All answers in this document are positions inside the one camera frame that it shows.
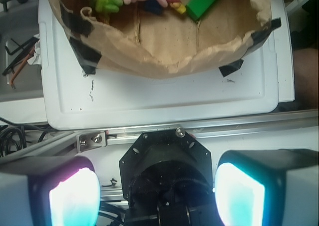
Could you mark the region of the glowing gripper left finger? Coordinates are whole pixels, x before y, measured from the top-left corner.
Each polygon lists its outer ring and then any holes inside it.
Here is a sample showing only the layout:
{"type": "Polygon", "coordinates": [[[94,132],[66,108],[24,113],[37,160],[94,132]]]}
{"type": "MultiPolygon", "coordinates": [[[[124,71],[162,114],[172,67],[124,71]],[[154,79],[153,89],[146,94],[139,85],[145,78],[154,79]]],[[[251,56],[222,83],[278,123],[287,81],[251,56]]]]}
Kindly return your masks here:
{"type": "Polygon", "coordinates": [[[0,161],[2,226],[93,226],[100,183],[83,156],[25,156],[0,161]]]}

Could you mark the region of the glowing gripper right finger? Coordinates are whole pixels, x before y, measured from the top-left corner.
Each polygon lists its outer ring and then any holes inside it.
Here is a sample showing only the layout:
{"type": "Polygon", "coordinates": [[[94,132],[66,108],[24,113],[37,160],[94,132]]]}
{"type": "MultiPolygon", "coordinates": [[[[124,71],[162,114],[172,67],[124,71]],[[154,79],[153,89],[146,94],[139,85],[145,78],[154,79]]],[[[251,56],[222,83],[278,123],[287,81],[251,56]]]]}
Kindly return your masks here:
{"type": "Polygon", "coordinates": [[[316,226],[319,154],[310,149],[229,150],[215,174],[227,226],[316,226]]]}

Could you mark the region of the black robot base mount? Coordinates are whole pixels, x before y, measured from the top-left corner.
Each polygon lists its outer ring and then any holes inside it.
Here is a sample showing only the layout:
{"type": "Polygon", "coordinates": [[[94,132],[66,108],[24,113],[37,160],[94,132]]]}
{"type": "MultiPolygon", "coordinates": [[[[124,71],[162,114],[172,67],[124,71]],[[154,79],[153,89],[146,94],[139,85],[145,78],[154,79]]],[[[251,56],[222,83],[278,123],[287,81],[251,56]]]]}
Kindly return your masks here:
{"type": "Polygon", "coordinates": [[[125,225],[214,225],[211,153],[181,128],[141,134],[119,169],[125,225]]]}

